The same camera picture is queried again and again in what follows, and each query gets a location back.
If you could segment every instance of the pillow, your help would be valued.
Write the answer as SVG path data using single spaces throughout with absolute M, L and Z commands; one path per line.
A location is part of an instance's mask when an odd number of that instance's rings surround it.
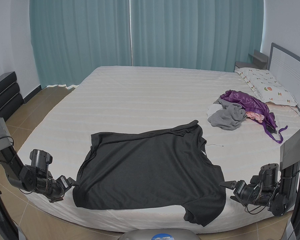
M 268 71 L 256 68 L 237 68 L 235 70 L 250 86 L 262 102 L 295 107 L 298 102 L 293 95 L 284 89 L 278 80 Z

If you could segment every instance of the pink scrunchie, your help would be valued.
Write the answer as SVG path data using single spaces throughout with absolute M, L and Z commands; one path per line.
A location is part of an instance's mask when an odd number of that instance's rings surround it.
M 256 121 L 262 123 L 264 120 L 265 116 L 263 114 L 257 114 L 251 111 L 246 112 L 246 115 L 248 118 L 255 119 Z

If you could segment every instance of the curtain fold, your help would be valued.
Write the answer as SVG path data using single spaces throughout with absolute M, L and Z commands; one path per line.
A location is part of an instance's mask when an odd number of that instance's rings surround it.
M 132 65 L 129 0 L 30 0 L 30 28 L 42 87 Z
M 260 50 L 263 0 L 131 0 L 134 66 L 233 72 Z

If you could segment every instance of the black t-shirt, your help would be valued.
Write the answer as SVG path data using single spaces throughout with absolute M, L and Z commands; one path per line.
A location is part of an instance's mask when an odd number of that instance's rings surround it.
M 185 208 L 184 220 L 206 226 L 223 210 L 220 166 L 205 152 L 198 121 L 140 134 L 100 132 L 73 190 L 77 207 L 91 210 Z

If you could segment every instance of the mattress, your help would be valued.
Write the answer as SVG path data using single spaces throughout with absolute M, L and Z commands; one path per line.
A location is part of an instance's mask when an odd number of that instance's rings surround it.
M 76 178 L 90 150 L 91 134 L 138 134 L 187 124 L 195 119 L 207 140 L 207 156 L 220 165 L 226 181 L 249 182 L 260 167 L 278 163 L 280 144 L 263 126 L 245 119 L 234 131 L 212 127 L 207 108 L 232 89 L 254 95 L 237 73 L 184 68 L 103 66 L 94 70 L 74 91 L 57 104 L 33 130 L 18 154 L 29 164 L 29 153 L 41 149 L 53 156 L 49 166 L 54 178 Z M 289 106 L 269 105 L 285 140 L 300 129 L 300 114 Z M 41 210 L 82 226 L 126 232 L 135 229 L 183 228 L 195 233 L 233 230 L 272 216 L 266 209 L 250 215 L 241 204 L 227 199 L 223 212 L 205 227 L 184 221 L 182 206 L 137 210 L 88 210 L 75 206 L 72 189 L 64 201 L 49 203 L 40 194 L 26 197 Z

